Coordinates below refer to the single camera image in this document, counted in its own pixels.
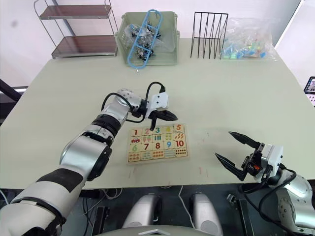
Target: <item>red number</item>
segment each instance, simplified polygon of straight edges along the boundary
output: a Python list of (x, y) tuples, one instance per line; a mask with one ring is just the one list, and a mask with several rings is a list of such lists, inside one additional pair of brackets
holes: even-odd
[(183, 140), (176, 141), (176, 144), (177, 144), (177, 146), (182, 147), (182, 146), (184, 146), (184, 141)]

